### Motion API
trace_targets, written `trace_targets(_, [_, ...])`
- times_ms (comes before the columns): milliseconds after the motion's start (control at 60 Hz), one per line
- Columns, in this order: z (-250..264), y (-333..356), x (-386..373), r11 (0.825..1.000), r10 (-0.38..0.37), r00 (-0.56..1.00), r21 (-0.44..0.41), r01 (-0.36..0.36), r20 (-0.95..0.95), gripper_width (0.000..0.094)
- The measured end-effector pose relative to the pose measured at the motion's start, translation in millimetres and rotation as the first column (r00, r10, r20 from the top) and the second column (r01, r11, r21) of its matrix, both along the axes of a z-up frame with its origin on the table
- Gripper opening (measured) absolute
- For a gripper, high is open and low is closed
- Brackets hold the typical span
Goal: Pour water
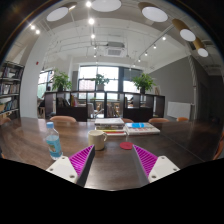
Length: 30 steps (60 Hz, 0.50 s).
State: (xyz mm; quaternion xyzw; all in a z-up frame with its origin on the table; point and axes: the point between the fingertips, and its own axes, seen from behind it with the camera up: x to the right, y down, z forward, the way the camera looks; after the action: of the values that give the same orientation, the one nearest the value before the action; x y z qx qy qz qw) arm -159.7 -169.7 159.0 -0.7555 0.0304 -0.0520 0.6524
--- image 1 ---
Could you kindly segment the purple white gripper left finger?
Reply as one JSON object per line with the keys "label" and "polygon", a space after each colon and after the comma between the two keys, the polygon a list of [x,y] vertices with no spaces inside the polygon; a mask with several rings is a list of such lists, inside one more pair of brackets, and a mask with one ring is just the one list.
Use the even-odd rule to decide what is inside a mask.
{"label": "purple white gripper left finger", "polygon": [[84,187],[94,156],[95,146],[91,145],[70,157],[62,156],[47,171],[78,186]]}

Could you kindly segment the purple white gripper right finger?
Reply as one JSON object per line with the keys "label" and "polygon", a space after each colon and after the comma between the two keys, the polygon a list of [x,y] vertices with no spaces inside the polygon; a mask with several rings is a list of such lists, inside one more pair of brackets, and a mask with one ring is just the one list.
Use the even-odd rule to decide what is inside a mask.
{"label": "purple white gripper right finger", "polygon": [[179,171],[179,168],[166,156],[157,157],[137,145],[132,146],[132,155],[141,186]]}

